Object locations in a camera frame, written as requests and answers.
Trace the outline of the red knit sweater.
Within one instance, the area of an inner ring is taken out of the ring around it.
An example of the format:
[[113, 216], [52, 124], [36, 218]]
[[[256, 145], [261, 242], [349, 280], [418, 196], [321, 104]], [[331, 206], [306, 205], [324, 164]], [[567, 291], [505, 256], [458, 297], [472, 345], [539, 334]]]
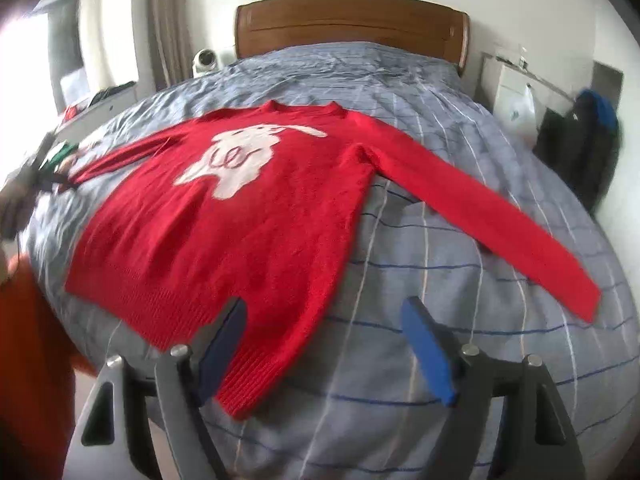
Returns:
[[340, 284], [375, 176], [400, 185], [592, 321], [600, 292], [529, 216], [411, 136], [335, 103], [224, 108], [73, 175], [129, 174], [93, 214], [65, 288], [152, 346], [191, 337], [231, 297], [248, 325], [217, 398], [243, 418], [291, 367]]

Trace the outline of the green and pink clothes pile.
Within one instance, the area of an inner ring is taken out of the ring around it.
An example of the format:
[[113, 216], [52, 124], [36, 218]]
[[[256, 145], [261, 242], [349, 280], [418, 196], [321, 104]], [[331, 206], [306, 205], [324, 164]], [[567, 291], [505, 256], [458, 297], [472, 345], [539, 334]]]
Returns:
[[43, 164], [42, 169], [48, 174], [67, 177], [76, 160], [92, 150], [96, 144], [98, 144], [96, 141], [74, 144], [64, 143], [62, 148]]

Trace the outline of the white window drawer bench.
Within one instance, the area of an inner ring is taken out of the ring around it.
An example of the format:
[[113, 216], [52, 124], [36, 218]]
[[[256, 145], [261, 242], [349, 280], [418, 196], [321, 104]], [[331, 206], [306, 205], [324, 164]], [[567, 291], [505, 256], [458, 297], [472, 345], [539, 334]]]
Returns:
[[137, 86], [137, 84], [130, 84], [128, 88], [114, 96], [109, 96], [88, 107], [58, 129], [56, 140], [70, 143], [79, 143], [84, 140], [86, 136], [137, 102]]

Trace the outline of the blue plaid bed cover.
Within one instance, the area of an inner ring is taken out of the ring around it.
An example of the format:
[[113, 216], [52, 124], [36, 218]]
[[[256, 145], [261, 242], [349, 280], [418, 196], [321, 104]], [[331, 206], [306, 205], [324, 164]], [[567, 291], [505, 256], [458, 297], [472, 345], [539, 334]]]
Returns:
[[335, 102], [381, 119], [518, 206], [601, 289], [597, 318], [566, 312], [402, 186], [372, 182], [352, 256], [298, 363], [242, 422], [216, 403], [207, 429], [235, 479], [414, 479], [446, 410], [427, 391], [399, 324], [419, 296], [438, 322], [491, 356], [546, 362], [586, 473], [608, 479], [639, 431], [639, 322], [614, 250], [563, 181], [509, 139], [454, 68], [343, 42], [246, 58], [151, 96], [88, 140], [88, 159], [221, 107]]

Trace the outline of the beige curtain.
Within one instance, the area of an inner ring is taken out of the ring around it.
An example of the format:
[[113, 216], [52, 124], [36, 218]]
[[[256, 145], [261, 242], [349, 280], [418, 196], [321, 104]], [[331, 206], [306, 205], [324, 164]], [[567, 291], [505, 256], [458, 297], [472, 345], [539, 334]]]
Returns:
[[192, 77], [192, 48], [186, 0], [149, 0], [151, 65], [163, 90]]

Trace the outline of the small white fan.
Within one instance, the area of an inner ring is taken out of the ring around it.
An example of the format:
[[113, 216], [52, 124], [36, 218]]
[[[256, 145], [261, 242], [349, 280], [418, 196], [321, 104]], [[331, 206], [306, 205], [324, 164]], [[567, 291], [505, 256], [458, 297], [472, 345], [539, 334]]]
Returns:
[[212, 49], [199, 50], [192, 62], [192, 75], [200, 78], [218, 70], [218, 58]]

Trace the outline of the black and blue jacket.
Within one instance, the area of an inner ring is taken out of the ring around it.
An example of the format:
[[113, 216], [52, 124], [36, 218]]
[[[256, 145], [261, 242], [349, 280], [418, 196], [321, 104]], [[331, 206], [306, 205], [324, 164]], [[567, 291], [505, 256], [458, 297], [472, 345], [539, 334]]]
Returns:
[[563, 115], [547, 110], [534, 154], [553, 170], [593, 214], [613, 179], [620, 152], [620, 124], [611, 102], [582, 90]]

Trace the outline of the white plastic bag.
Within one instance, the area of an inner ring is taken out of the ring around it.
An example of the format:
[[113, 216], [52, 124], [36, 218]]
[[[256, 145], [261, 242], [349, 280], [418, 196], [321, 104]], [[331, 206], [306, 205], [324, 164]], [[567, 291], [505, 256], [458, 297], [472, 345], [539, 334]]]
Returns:
[[537, 132], [535, 100], [530, 84], [526, 84], [524, 92], [512, 99], [506, 124], [514, 136], [532, 136]]

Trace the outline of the white bedside cabinet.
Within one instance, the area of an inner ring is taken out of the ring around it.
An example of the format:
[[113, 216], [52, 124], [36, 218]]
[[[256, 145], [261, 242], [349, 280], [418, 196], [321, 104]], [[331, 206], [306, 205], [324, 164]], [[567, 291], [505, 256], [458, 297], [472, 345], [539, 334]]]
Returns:
[[521, 70], [487, 52], [482, 53], [482, 66], [475, 91], [477, 102], [483, 104], [494, 115], [504, 133], [510, 133], [506, 124], [508, 107], [518, 94], [524, 92], [526, 84], [533, 89], [537, 132], [532, 136], [516, 136], [533, 146], [536, 143], [544, 115], [551, 110], [560, 116], [566, 114], [573, 106], [573, 99], [550, 82], [538, 78], [527, 70]]

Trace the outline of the brown wooden headboard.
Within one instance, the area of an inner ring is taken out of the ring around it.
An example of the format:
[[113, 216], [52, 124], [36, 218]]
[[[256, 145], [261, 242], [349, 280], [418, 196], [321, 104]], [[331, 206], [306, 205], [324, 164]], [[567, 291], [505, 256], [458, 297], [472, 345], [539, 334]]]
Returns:
[[260, 0], [236, 9], [235, 56], [288, 47], [369, 41], [440, 58], [463, 74], [469, 15], [422, 0]]

